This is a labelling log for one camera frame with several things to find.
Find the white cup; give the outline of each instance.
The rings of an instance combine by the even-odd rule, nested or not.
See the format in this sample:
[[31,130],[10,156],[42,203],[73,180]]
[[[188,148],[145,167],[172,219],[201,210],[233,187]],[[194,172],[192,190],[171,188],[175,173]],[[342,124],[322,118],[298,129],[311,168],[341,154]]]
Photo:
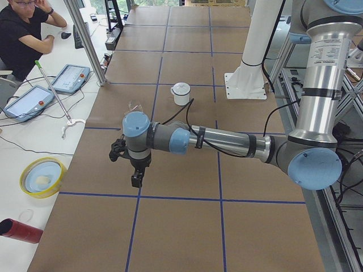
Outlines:
[[191,87],[184,82],[179,82],[170,88],[170,92],[174,95],[175,104],[184,106],[189,102]]

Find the black mouse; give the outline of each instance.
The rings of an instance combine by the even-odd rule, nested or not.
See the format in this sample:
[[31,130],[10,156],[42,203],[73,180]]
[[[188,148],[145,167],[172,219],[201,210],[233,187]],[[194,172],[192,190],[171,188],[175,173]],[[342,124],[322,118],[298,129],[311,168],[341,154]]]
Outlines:
[[63,39],[63,40],[65,40],[65,39],[68,39],[68,37],[69,37],[70,35],[71,35],[71,33],[70,33],[70,32],[65,31],[65,32],[62,32],[61,37],[62,37],[62,39]]

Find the glasses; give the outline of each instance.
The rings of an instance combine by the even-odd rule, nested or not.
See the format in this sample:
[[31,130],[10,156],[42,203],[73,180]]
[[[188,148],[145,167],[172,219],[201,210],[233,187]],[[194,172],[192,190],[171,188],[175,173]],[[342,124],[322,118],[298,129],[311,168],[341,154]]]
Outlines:
[[22,9],[26,8],[27,6],[29,7],[35,7],[36,1],[30,1],[30,2],[16,2],[19,7],[21,7]]

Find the red cylinder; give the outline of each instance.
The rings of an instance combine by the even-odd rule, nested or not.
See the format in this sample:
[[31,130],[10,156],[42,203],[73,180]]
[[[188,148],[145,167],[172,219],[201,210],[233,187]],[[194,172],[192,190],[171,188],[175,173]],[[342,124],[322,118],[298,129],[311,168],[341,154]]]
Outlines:
[[39,243],[42,234],[43,230],[10,218],[0,222],[0,235],[4,237],[36,244]]

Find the black t-shirt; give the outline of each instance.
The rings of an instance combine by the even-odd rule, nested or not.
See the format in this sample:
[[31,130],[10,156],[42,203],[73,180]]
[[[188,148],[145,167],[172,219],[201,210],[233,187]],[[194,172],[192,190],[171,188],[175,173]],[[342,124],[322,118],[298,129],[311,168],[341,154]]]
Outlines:
[[32,35],[41,40],[41,23],[48,20],[48,14],[35,7],[30,23],[23,21],[8,5],[0,12],[0,58],[12,74],[24,80],[42,53],[28,47],[19,38]]

